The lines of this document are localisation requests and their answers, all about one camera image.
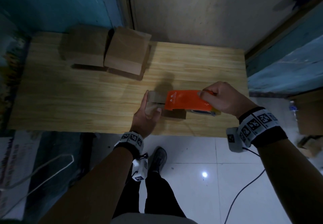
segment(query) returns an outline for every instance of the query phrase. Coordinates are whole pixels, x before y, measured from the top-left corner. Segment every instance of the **blue wall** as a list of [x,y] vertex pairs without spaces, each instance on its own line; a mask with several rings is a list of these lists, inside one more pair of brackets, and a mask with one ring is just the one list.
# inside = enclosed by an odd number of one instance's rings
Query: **blue wall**
[[120,26],[116,0],[0,0],[3,13],[28,32],[65,32],[75,24]]
[[323,86],[323,3],[292,32],[246,61],[251,92],[297,94]]

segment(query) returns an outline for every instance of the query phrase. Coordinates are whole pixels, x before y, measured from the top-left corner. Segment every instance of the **shoe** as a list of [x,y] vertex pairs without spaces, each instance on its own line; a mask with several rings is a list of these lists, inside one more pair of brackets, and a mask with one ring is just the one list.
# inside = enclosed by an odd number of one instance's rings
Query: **shoe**
[[157,150],[155,151],[151,166],[148,170],[148,173],[157,172],[158,174],[160,174],[161,170],[163,169],[166,163],[166,160],[167,160],[167,153],[165,149],[163,149],[162,147],[157,148]]

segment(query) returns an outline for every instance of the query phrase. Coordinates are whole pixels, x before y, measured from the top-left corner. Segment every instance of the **black pants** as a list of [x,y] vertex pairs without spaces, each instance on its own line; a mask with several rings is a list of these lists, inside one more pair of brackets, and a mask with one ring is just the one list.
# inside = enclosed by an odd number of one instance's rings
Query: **black pants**
[[[124,213],[139,213],[139,187],[140,181],[134,181],[128,176],[117,208],[112,218]],[[160,214],[186,217],[177,203],[173,190],[168,182],[158,173],[150,172],[146,178],[147,199],[145,205],[146,214]]]

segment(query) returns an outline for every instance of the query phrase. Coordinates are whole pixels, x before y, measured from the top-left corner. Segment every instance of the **white cable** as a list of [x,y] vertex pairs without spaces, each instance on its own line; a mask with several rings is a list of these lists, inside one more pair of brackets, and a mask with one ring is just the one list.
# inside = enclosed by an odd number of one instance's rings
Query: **white cable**
[[37,187],[35,187],[33,190],[31,190],[29,193],[27,193],[25,196],[23,196],[21,199],[18,200],[18,202],[16,202],[5,214],[3,214],[0,218],[2,219],[6,214],[8,214],[14,207],[17,206],[17,204],[20,203],[21,200],[23,200],[24,198],[28,197],[31,193],[33,193],[34,191],[36,191],[40,186],[42,186],[45,182],[49,181],[51,178],[53,178],[54,176],[56,176],[59,172],[61,172],[62,170],[66,169],[67,167],[69,167],[73,162],[74,162],[74,156],[72,154],[61,154],[53,159],[51,159],[50,161],[44,163],[43,165],[39,166],[37,169],[35,169],[35,171],[33,173],[31,173],[30,175],[28,175],[27,177],[21,179],[20,181],[16,182],[15,184],[5,187],[5,188],[0,188],[0,191],[7,191],[9,189],[13,189],[14,187],[22,184],[23,182],[25,182],[26,180],[28,180],[30,177],[32,177],[34,174],[36,174],[38,172],[38,170],[40,170],[41,168],[43,168],[44,166],[50,164],[51,162],[55,161],[56,159],[60,158],[60,157],[65,157],[65,156],[71,156],[72,157],[72,161],[66,165],[65,167],[63,167],[62,169],[60,169],[58,172],[56,172],[55,174],[53,174],[51,177],[47,178],[45,181],[43,181],[41,184],[39,184]]

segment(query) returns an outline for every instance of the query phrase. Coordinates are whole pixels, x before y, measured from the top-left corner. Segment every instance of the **wood grain surface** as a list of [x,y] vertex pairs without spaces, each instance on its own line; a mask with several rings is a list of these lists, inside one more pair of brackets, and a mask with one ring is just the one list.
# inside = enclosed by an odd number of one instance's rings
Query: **wood grain surface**
[[[40,32],[31,42],[9,129],[123,133],[146,90],[201,90],[227,81],[248,96],[244,52],[238,49],[151,42],[142,81],[103,71],[72,69],[60,55],[64,34]],[[228,114],[187,113],[161,119],[153,134],[225,137],[238,125]]]

